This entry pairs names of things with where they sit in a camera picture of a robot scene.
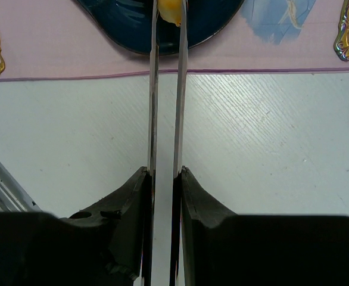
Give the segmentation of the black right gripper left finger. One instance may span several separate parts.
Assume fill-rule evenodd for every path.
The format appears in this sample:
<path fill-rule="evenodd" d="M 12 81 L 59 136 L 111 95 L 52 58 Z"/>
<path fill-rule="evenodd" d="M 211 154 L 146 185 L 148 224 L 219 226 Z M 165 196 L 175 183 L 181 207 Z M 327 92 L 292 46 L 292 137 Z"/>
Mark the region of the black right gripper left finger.
<path fill-rule="evenodd" d="M 141 268 L 147 170 L 62 222 L 70 225 L 58 285 L 133 285 Z"/>

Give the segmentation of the croissant bread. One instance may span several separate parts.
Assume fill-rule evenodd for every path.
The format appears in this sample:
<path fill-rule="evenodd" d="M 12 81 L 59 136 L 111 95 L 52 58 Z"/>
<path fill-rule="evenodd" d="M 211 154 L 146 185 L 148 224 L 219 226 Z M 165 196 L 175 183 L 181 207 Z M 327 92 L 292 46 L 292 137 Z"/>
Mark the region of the croissant bread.
<path fill-rule="evenodd" d="M 158 0 L 158 11 L 161 18 L 174 24 L 176 27 L 181 26 L 182 22 L 182 1 L 181 0 Z"/>

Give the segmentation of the metal tongs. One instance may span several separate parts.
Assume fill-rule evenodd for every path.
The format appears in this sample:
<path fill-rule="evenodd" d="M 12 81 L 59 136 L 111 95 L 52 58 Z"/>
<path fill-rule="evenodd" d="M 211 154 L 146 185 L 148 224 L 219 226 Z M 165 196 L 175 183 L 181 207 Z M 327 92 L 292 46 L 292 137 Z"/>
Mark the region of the metal tongs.
<path fill-rule="evenodd" d="M 147 240 L 144 242 L 142 285 L 180 285 L 181 169 L 186 77 L 188 69 L 188 3 L 182 1 L 177 69 L 163 74 L 159 65 L 159 31 L 164 21 L 153 1 L 149 53 L 149 123 Z"/>

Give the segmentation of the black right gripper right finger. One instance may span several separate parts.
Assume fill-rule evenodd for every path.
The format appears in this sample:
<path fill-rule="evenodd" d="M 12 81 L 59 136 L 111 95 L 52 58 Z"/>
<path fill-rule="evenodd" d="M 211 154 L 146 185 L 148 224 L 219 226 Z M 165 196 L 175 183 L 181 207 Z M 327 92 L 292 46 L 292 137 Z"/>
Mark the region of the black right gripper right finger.
<path fill-rule="evenodd" d="M 208 193 L 187 167 L 181 171 L 182 244 L 186 285 L 210 285 L 215 270 L 213 235 L 223 221 L 236 215 Z"/>

